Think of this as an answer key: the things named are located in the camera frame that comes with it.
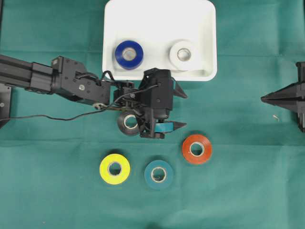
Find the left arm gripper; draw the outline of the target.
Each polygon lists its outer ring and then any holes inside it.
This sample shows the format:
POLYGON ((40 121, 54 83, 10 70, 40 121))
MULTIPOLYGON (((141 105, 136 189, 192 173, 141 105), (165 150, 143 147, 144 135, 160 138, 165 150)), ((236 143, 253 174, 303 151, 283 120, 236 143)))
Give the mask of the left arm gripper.
POLYGON ((133 127, 137 121, 140 137, 165 138, 165 133, 173 132, 187 125, 176 121, 166 121, 173 109, 173 95, 188 98, 171 71, 153 68, 144 72, 138 89, 132 83, 123 82, 114 91, 116 105, 133 112, 127 125, 133 127))

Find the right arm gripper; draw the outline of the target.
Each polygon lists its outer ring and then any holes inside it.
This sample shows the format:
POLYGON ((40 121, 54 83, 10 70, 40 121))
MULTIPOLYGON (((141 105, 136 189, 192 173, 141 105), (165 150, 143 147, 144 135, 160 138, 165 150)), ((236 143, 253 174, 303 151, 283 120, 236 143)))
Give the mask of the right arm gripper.
POLYGON ((297 112, 298 127, 305 132, 305 62, 296 63, 298 82, 261 97, 263 103, 297 112))

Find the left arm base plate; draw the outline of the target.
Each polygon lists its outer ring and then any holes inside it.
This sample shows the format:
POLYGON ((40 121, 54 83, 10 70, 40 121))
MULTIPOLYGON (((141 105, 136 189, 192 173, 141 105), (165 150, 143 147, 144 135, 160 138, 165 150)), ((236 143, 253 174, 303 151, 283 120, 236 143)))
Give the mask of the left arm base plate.
POLYGON ((0 127, 2 128, 10 118, 11 87, 0 84, 0 127))

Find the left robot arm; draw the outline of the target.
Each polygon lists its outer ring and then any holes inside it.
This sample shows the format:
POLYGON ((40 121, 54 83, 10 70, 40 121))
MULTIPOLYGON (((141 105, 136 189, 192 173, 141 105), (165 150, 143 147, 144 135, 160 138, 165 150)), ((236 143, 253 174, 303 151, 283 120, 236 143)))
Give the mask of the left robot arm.
POLYGON ((98 77, 87 71, 83 63, 62 56, 47 66, 2 55, 1 125, 11 120, 13 87, 38 94, 57 94, 72 102, 91 105, 96 113, 119 111, 118 127, 128 136, 163 139, 166 133, 184 127, 184 123, 169 120, 173 98, 186 98, 186 94, 166 69, 145 71, 136 88, 132 81, 115 80, 110 71, 98 77))

